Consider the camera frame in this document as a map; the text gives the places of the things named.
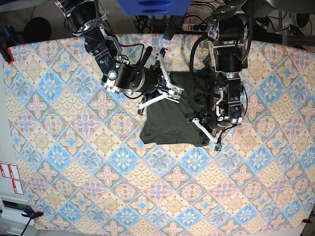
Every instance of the cloth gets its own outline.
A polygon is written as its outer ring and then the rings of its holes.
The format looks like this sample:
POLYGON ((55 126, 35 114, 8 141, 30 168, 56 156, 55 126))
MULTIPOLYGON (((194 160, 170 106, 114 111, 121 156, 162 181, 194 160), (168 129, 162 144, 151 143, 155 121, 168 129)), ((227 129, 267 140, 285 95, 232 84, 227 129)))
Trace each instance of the cloth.
MULTIPOLYGON (((196 74, 207 75, 205 70, 196 74)), ((209 144, 207 136, 194 123, 187 123, 188 118, 197 118, 204 103, 195 102, 201 91, 189 72, 172 72, 173 83, 184 89, 180 103, 164 99, 147 108, 147 121, 140 134, 145 143, 156 144, 193 144, 202 147, 209 144)))
MULTIPOLYGON (((188 71, 196 35, 118 35, 167 48, 169 71, 188 71)), ((91 235, 240 235, 298 227, 315 202, 315 57, 252 43, 241 73, 249 105, 221 152, 144 144, 139 100, 107 93, 82 38, 11 48, 4 63, 8 119, 37 229, 91 235)), ((134 62, 141 47, 124 51, 134 62)), ((207 43, 196 52, 203 67, 207 43)))

